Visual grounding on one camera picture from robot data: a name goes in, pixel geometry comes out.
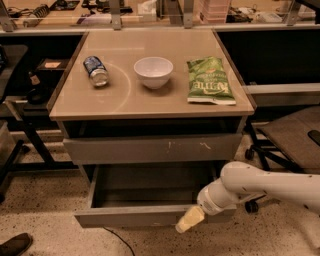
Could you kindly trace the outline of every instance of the drawer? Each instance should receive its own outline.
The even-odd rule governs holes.
[[[241,133],[64,139],[74,164],[232,159]]]
[[[174,225],[215,176],[213,162],[100,165],[88,209],[75,217],[84,228]],[[230,220],[230,206],[206,222]]]

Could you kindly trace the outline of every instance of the cabinet top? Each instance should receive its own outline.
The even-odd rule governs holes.
[[[106,87],[94,88],[83,66],[97,56],[110,75]],[[169,59],[174,70],[169,82],[150,90],[137,79],[133,66],[143,57]],[[206,56],[221,58],[235,106],[187,102],[187,61]],[[57,121],[136,118],[243,116],[253,114],[243,88],[211,29],[130,29],[90,31],[51,110]]]

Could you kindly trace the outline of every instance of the can label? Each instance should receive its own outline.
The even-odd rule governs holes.
[[[100,59],[96,56],[90,56],[87,57],[83,62],[84,67],[86,68],[89,76],[92,74],[93,71],[97,69],[106,70],[103,63],[100,61]]]

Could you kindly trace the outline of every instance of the terrazzo floor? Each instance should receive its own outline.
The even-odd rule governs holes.
[[[250,139],[244,136],[235,160],[243,160]],[[57,160],[66,160],[61,143],[47,143]],[[36,160],[29,152],[20,161]],[[0,205],[0,243],[28,232],[29,256],[127,256],[129,247],[103,228],[83,229],[74,211],[85,209],[88,188],[78,170],[16,173],[8,176]],[[179,234],[173,226],[110,228],[135,255],[320,255],[317,214],[265,197],[256,214],[239,205],[229,222],[199,224]]]

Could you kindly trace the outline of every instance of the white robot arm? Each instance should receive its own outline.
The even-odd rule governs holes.
[[[268,195],[320,214],[320,175],[267,172],[243,162],[230,162],[219,179],[198,194],[198,204],[179,220],[176,230],[183,233],[231,204]]]

